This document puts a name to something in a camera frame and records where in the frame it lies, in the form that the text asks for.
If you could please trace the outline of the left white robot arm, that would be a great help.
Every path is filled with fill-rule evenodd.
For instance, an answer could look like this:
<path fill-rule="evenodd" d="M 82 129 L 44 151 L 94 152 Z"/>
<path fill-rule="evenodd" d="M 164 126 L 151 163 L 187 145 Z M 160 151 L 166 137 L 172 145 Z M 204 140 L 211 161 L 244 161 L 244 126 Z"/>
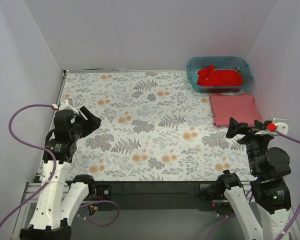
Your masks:
<path fill-rule="evenodd" d="M 69 240 L 71 223 L 82 201 L 96 196 L 93 177 L 79 175 L 66 197 L 63 190 L 77 141 L 101 126 L 101 119 L 86 107 L 76 111 L 60 106 L 54 115 L 54 128 L 45 138 L 42 169 L 42 190 L 29 226 L 20 231 L 21 240 Z"/>

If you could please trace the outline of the pink t shirt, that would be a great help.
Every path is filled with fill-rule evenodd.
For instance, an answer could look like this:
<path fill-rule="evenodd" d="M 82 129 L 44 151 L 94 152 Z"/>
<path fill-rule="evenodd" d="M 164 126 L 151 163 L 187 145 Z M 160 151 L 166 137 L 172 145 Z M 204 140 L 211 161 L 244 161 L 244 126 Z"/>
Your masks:
<path fill-rule="evenodd" d="M 240 93 L 225 95 L 214 93 L 210 96 L 210 105 L 214 118 L 213 124 L 217 127 L 228 127 L 230 118 L 239 123 L 254 126 L 254 121 L 262 121 L 255 104 L 255 97 L 251 94 Z"/>

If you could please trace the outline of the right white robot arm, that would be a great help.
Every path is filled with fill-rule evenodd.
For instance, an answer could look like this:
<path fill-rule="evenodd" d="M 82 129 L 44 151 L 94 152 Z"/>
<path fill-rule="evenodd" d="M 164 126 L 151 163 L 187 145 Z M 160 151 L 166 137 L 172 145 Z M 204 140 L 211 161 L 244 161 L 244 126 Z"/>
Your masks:
<path fill-rule="evenodd" d="M 291 194 L 284 177 L 291 173 L 290 156 L 269 142 L 289 130 L 285 119 L 254 121 L 253 126 L 229 119 L 227 138 L 242 135 L 237 143 L 246 147 L 250 174 L 255 180 L 250 189 L 261 221 L 252 211 L 244 186 L 235 173 L 225 170 L 216 181 L 217 195 L 228 200 L 247 240 L 275 240 L 286 226 L 291 209 Z"/>

